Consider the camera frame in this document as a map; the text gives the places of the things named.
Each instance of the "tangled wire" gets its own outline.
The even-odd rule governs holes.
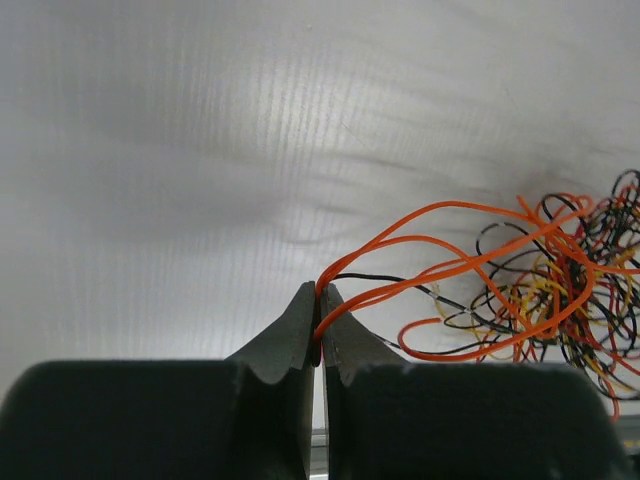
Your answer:
[[[379,337],[388,345],[414,358],[435,362],[481,362],[488,357],[543,362],[550,349],[558,349],[567,364],[582,370],[600,393],[611,399],[613,416],[617,418],[620,401],[640,399],[640,391],[625,378],[629,374],[640,375],[640,370],[629,363],[640,359],[640,346],[636,344],[636,316],[640,308],[640,283],[636,276],[640,263],[634,258],[640,247],[639,191],[640,172],[629,170],[618,177],[611,196],[598,204],[587,195],[553,193],[545,195],[534,209],[518,197],[523,213],[457,201],[423,207],[334,262],[320,276],[318,295],[329,282],[340,278],[382,280],[389,284],[340,305],[323,319],[314,338],[319,341],[330,324],[346,311],[372,306],[408,288],[417,288],[433,300],[440,317],[404,326],[397,343]],[[496,213],[533,229],[529,231],[512,221],[488,225],[476,240],[475,255],[467,255],[450,243],[426,235],[389,238],[413,219],[450,207]],[[515,237],[497,249],[483,252],[483,238],[497,229],[508,229]],[[435,244],[458,258],[432,266],[410,279],[342,273],[360,256],[404,242]],[[485,284],[469,305],[439,293],[436,282],[469,271],[475,271]],[[445,305],[455,312],[447,315]],[[475,339],[445,352],[425,352],[407,345],[408,331],[438,322],[469,331]],[[508,355],[496,357],[500,350]]]

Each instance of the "wire bundle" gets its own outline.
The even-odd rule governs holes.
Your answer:
[[[514,362],[542,362],[550,348],[559,349],[568,364],[584,371],[598,390],[613,401],[617,417],[620,400],[640,399],[640,392],[619,373],[623,369],[640,375],[640,370],[629,363],[640,358],[640,347],[636,345],[640,283],[635,278],[640,273],[640,263],[634,259],[635,250],[640,247],[639,189],[640,172],[630,170],[618,177],[611,196],[597,205],[587,195],[555,193],[543,197],[535,208],[518,197],[522,212],[458,201],[423,207],[323,272],[317,282],[318,295],[329,282],[339,278],[384,280],[390,284],[338,306],[323,319],[314,338],[320,340],[330,324],[346,311],[372,306],[408,288],[417,288],[433,299],[440,317],[406,325],[398,334],[398,343],[382,339],[387,344],[414,358],[436,362],[480,362],[489,356]],[[520,221],[528,229],[513,221],[493,223],[480,232],[475,255],[426,235],[390,237],[415,218],[440,208],[495,213]],[[516,236],[484,253],[483,237],[496,229],[510,229]],[[405,242],[438,245],[457,258],[410,279],[341,273],[368,252]],[[485,287],[468,306],[426,286],[470,271],[483,280]],[[446,315],[443,305],[456,312]],[[463,317],[469,321],[460,323]],[[469,330],[475,341],[447,352],[424,352],[407,345],[408,331],[441,321],[451,328]],[[499,350],[507,350],[508,356],[495,357]]]

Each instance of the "white fabric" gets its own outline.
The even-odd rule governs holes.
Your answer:
[[[0,392],[51,358],[223,357],[433,201],[606,194],[638,165],[639,21],[634,0],[2,2]],[[412,231],[470,249],[489,221]],[[432,309],[406,299],[359,318],[393,336]]]

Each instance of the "white backdrop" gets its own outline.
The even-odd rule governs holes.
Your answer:
[[[0,396],[45,359],[224,357],[426,203],[605,194],[638,166],[639,22],[634,0],[2,2]],[[488,221],[414,230],[468,249]],[[431,308],[406,298],[359,318],[391,336]]]

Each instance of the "wire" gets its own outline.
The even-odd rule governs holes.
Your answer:
[[[640,399],[640,392],[615,373],[620,367],[632,375],[640,374],[640,370],[629,363],[640,358],[640,346],[636,345],[640,335],[636,319],[640,311],[640,282],[635,278],[640,273],[640,262],[634,258],[640,247],[639,197],[640,172],[628,170],[616,179],[611,196],[597,204],[586,195],[552,193],[545,195],[535,208],[518,197],[523,212],[458,201],[418,209],[323,272],[317,282],[317,295],[338,279],[390,283],[339,305],[320,322],[314,340],[319,341],[329,325],[343,313],[373,306],[408,288],[416,288],[434,302],[439,317],[405,325],[397,343],[376,335],[385,344],[402,349],[414,358],[436,362],[484,361],[505,348],[509,349],[508,359],[514,362],[542,362],[549,348],[557,348],[568,364],[582,370],[600,393],[611,399],[614,417],[617,417],[619,401]],[[533,230],[512,221],[494,222],[478,235],[475,255],[467,255],[456,246],[431,236],[390,237],[416,218],[442,208],[494,213],[524,222]],[[512,230],[514,238],[483,252],[483,237],[498,228]],[[369,252],[405,242],[437,245],[456,258],[407,279],[342,273]],[[469,306],[439,292],[436,282],[470,271],[474,271],[485,286]],[[454,312],[447,316],[443,306],[453,308]],[[490,315],[481,315],[480,309]],[[469,319],[467,324],[459,320],[465,317]],[[407,344],[405,337],[409,331],[434,323],[469,331],[475,341],[442,352],[421,351]]]

